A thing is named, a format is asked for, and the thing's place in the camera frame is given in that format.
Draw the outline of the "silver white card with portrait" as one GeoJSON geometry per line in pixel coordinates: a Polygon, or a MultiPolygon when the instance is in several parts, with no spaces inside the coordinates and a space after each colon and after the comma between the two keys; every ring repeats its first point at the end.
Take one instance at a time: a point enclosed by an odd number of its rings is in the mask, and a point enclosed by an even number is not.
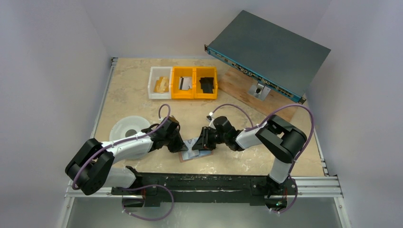
{"type": "Polygon", "coordinates": [[[186,145],[188,150],[182,151],[183,160],[189,160],[189,159],[195,158],[200,155],[199,150],[192,149],[192,147],[195,145],[196,141],[197,141],[196,138],[184,140],[184,144],[186,145]]]}

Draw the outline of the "brown leather card holder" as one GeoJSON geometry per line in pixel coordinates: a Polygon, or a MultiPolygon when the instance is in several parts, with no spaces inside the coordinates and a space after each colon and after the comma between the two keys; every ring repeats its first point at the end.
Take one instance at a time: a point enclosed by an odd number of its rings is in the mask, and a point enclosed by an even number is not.
{"type": "Polygon", "coordinates": [[[194,159],[199,159],[202,157],[212,155],[212,151],[208,150],[193,150],[192,147],[195,145],[197,138],[184,140],[185,146],[188,148],[187,151],[181,151],[179,153],[180,162],[187,162],[194,159]]]}

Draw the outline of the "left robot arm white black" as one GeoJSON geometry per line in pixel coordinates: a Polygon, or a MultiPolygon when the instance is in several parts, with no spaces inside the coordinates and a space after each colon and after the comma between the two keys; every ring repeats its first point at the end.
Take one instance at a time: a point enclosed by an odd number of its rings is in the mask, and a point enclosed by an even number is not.
{"type": "Polygon", "coordinates": [[[114,168],[122,160],[135,160],[167,147],[171,153],[186,151],[180,135],[180,124],[174,117],[150,125],[131,137],[100,142],[88,139],[65,168],[73,181],[72,188],[92,195],[102,187],[122,187],[129,194],[137,194],[142,182],[133,168],[114,168]]]}

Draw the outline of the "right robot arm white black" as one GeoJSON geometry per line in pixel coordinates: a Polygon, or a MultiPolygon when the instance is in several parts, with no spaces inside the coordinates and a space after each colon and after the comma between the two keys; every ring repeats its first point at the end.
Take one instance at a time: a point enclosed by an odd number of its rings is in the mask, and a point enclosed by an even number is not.
{"type": "Polygon", "coordinates": [[[192,149],[212,151],[217,144],[225,144],[233,151],[243,151],[256,145],[264,145],[275,157],[268,175],[267,188],[279,193],[285,188],[292,163],[307,142],[300,129],[278,115],[271,116],[261,127],[251,131],[237,130],[225,116],[212,121],[213,127],[205,126],[192,149]]]}

